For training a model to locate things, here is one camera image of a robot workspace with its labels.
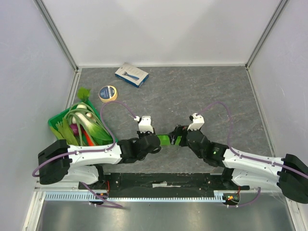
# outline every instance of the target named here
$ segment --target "red vegetable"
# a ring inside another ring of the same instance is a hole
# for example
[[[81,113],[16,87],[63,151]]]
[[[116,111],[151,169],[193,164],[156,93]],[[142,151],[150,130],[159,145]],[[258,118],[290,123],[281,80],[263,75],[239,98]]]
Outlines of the red vegetable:
[[[92,143],[90,137],[88,136],[88,134],[87,134],[87,132],[85,130],[83,130],[83,134],[85,135],[85,137],[87,139],[88,145],[89,146],[95,146],[94,143]]]

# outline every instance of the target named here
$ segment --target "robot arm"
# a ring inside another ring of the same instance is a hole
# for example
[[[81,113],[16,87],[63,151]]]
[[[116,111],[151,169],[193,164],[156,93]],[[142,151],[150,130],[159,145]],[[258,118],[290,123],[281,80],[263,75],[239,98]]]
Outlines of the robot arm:
[[[227,145],[209,141],[202,134],[204,120],[201,115],[193,114],[191,120],[187,132],[182,132],[186,134],[182,139],[198,158],[211,166],[225,168],[222,174],[225,183],[282,192],[294,201],[308,203],[308,179],[282,167],[291,167],[307,175],[308,167],[296,156],[266,157],[231,150]]]
[[[93,184],[99,180],[99,164],[126,164],[143,160],[148,153],[160,151],[160,140],[151,126],[151,117],[135,118],[139,123],[139,138],[121,140],[112,149],[111,144],[104,146],[67,145],[65,140],[58,140],[38,155],[39,164],[57,158],[39,169],[40,184],[53,184],[61,180],[80,181]]]

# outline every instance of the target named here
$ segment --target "green toy vegetable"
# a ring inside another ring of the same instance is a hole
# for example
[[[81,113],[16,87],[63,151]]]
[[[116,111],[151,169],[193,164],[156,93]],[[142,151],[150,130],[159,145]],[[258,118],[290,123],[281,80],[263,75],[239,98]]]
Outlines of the green toy vegetable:
[[[66,139],[67,144],[72,144],[78,146],[78,142],[76,138],[74,137],[73,131],[68,125],[67,119],[64,117],[62,119],[62,122],[58,122],[56,124],[56,127],[58,129],[58,133],[61,134],[62,139]]]
[[[80,88],[77,92],[77,97],[80,98],[82,102],[86,102],[90,97],[90,89]]]
[[[70,124],[73,123],[77,125],[81,145],[83,145],[84,142],[80,126],[84,128],[93,144],[104,145],[112,141],[112,137],[104,128],[101,120],[96,116],[93,109],[85,103],[74,104],[64,117]]]

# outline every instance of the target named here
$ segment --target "green basket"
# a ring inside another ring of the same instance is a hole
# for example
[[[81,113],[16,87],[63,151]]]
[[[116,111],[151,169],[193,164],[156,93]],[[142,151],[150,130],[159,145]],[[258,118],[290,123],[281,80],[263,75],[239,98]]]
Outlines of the green basket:
[[[93,111],[95,112],[96,116],[97,116],[99,119],[101,119],[100,114],[98,113],[98,111],[96,110],[96,108],[93,106],[93,104],[90,102],[90,100],[87,100],[87,101],[84,102],[84,103],[87,104],[88,106],[90,106],[90,107],[93,109]],[[69,111],[69,108],[67,108],[65,111],[62,111],[61,113],[55,115],[54,117],[50,118],[50,119],[48,120],[48,125],[49,125],[49,127],[52,127],[52,128],[54,128],[54,129],[58,130],[57,127],[56,127],[56,124],[57,124],[58,122],[61,122],[61,121],[62,121],[63,117],[68,113],[68,111]],[[86,139],[86,137],[85,137],[83,134],[82,134],[82,139],[83,139],[84,143],[87,143],[87,139]]]

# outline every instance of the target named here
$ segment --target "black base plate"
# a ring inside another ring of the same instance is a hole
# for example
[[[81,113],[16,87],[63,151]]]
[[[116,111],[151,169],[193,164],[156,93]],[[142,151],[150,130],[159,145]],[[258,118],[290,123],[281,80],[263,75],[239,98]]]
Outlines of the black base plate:
[[[222,184],[221,175],[210,173],[110,173],[105,174],[109,181],[109,197],[159,198],[159,197],[213,197],[214,190],[237,190],[238,186]],[[153,184],[167,182],[167,185],[180,187],[156,187]],[[91,189],[106,189],[104,182],[89,186]]]

